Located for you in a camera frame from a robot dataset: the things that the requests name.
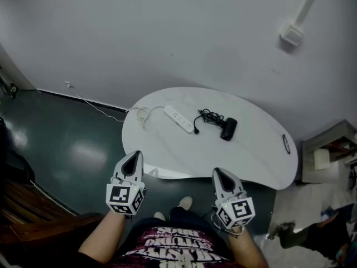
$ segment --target black cable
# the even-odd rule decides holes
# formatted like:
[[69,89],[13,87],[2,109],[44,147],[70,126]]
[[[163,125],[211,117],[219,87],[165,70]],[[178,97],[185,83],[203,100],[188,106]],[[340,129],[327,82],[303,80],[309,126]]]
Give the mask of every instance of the black cable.
[[224,119],[223,115],[219,115],[218,113],[211,112],[207,108],[203,109],[203,110],[199,110],[199,113],[200,113],[200,115],[197,116],[194,120],[194,133],[195,134],[200,133],[200,131],[196,127],[196,120],[200,117],[203,118],[204,122],[214,124],[214,125],[217,125],[217,126],[223,128],[224,123],[225,123],[223,120]]

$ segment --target white table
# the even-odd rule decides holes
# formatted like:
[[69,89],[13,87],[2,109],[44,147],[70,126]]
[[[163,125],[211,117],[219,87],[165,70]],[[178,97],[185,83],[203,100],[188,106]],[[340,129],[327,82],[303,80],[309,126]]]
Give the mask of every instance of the white table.
[[[293,182],[298,157],[289,133],[268,113],[234,95],[204,88],[167,88],[139,100],[135,107],[171,105],[194,121],[198,109],[207,108],[238,121],[231,141],[220,138],[221,128],[196,121],[199,135],[188,134],[173,123],[162,108],[154,109],[145,123],[137,111],[126,116],[122,139],[126,153],[143,152],[144,172],[163,179],[211,177],[216,167],[224,168],[242,180],[273,189],[284,189]],[[283,143],[285,135],[290,147]]]

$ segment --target white power strip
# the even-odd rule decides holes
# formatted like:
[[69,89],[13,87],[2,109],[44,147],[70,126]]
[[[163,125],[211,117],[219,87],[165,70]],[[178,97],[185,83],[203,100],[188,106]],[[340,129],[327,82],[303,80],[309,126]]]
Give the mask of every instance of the white power strip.
[[187,133],[192,133],[194,131],[194,125],[171,105],[165,106],[163,112]]

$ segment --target baseboard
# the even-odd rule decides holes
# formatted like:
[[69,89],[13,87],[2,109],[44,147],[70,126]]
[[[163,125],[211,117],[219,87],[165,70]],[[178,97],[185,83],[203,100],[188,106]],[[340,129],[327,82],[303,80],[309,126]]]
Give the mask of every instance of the baseboard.
[[[54,95],[54,96],[57,96],[57,97],[71,99],[73,101],[85,103],[84,100],[82,100],[82,99],[80,99],[78,97],[73,97],[73,96],[68,95],[68,94],[62,94],[62,93],[52,92],[52,91],[43,90],[43,89],[38,89],[38,91],[40,93],[50,94],[50,95]],[[90,100],[90,99],[85,99],[85,100],[90,102],[94,106],[97,106],[97,107],[102,107],[102,108],[111,109],[111,110],[115,110],[115,111],[122,112],[122,113],[127,113],[127,109],[126,108],[113,106],[113,105],[106,104],[106,103],[98,103],[98,102]]]

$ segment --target white pipe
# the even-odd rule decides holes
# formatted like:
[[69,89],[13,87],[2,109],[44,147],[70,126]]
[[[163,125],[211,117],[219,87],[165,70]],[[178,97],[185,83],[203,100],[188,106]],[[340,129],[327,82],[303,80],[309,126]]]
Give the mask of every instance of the white pipe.
[[304,0],[304,2],[301,4],[294,20],[294,24],[296,26],[300,26],[302,24],[313,2],[314,0]]

